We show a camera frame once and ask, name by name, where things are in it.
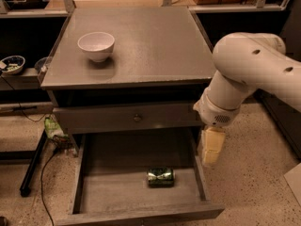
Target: soda can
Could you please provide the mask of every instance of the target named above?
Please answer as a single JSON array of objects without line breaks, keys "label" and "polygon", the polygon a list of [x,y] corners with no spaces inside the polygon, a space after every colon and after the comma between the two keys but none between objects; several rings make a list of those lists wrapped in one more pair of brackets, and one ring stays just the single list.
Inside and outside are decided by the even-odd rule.
[{"label": "soda can", "polygon": [[153,168],[148,170],[147,178],[151,187],[174,186],[175,172],[170,168]]}]

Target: drawer front panel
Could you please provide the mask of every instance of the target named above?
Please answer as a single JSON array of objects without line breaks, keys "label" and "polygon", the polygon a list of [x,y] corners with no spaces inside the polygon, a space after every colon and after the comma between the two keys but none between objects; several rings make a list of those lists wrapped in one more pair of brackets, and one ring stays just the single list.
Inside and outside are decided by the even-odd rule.
[{"label": "drawer front panel", "polygon": [[55,108],[54,113],[71,134],[201,125],[189,102]]}]

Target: concrete floor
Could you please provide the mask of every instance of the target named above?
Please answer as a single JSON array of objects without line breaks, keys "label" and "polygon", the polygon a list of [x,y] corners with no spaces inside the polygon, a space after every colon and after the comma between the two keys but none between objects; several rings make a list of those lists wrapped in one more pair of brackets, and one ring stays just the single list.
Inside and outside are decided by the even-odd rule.
[{"label": "concrete floor", "polygon": [[[33,150],[43,130],[43,120],[32,122],[18,113],[0,114],[0,124],[0,151]],[[9,225],[51,225],[40,196],[41,168],[51,153],[46,145],[27,198],[19,188],[28,164],[0,164],[0,215]],[[76,163],[77,158],[61,152],[44,172],[44,199],[54,221],[68,215]],[[263,106],[250,99],[227,128],[217,164],[204,168],[212,200],[224,203],[225,211],[216,219],[168,225],[301,225],[301,207],[283,177],[298,163]]]}]

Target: black metal bar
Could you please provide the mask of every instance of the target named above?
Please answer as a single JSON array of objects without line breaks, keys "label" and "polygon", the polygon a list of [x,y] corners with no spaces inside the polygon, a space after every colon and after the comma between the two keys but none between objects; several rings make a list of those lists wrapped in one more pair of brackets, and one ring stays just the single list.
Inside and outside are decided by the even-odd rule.
[{"label": "black metal bar", "polygon": [[27,170],[26,175],[24,177],[24,180],[22,182],[22,185],[20,187],[20,192],[21,192],[22,197],[27,197],[30,194],[31,190],[29,188],[29,184],[30,184],[31,178],[32,178],[32,176],[35,172],[35,168],[36,168],[36,165],[39,161],[40,154],[42,152],[42,149],[44,147],[46,139],[47,139],[47,135],[46,135],[46,132],[44,130],[41,137],[40,137],[40,141],[39,141],[39,144],[37,146],[37,149],[35,150],[35,154],[32,157],[32,160],[29,164],[29,167],[28,167],[28,170]]}]

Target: drawer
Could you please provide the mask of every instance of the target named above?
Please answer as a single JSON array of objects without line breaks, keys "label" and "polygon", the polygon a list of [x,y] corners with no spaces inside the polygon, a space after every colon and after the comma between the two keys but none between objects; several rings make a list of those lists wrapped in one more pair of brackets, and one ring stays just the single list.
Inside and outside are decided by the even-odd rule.
[{"label": "drawer", "polygon": [[55,108],[54,114],[68,134],[151,128],[200,126],[194,102],[147,103]]},{"label": "drawer", "polygon": [[[84,136],[66,225],[155,225],[216,218],[196,144],[188,128]],[[175,171],[172,187],[149,187],[147,171]]]}]

